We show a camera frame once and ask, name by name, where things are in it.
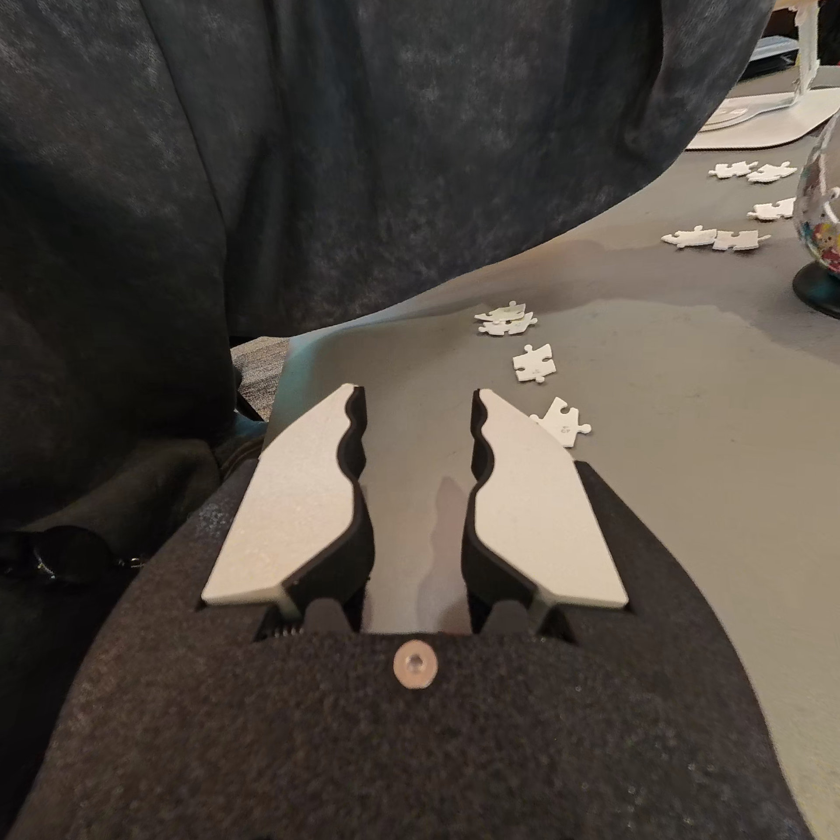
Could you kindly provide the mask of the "partly built puzzle ball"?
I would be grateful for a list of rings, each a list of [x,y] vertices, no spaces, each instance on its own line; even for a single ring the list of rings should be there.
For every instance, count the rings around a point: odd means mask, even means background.
[[[794,202],[795,232],[810,257],[839,275],[839,113],[820,132],[802,167]]]

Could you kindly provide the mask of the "black puzzle ball stand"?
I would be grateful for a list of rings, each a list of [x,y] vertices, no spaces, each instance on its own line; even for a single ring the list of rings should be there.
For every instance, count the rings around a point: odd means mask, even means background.
[[[839,320],[839,275],[813,261],[792,281],[794,294],[809,308]]]

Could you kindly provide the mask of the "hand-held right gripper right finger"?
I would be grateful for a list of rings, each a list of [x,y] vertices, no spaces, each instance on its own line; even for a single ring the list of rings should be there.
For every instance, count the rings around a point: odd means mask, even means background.
[[[564,606],[622,611],[627,589],[569,449],[488,388],[474,391],[461,573],[477,629],[501,602],[535,630]]]

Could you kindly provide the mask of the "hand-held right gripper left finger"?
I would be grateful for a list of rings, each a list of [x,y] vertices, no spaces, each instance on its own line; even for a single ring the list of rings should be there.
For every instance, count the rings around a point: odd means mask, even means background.
[[[273,606],[284,623],[310,604],[362,597],[375,562],[361,488],[368,423],[362,386],[342,384],[260,455],[204,585],[205,606]]]

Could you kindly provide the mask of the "white sheet with circle print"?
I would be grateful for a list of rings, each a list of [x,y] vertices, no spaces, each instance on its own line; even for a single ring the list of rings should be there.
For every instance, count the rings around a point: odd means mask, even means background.
[[[793,106],[756,114],[750,120],[709,131],[687,151],[752,151],[790,144],[829,121],[839,109],[839,88],[812,89]]]

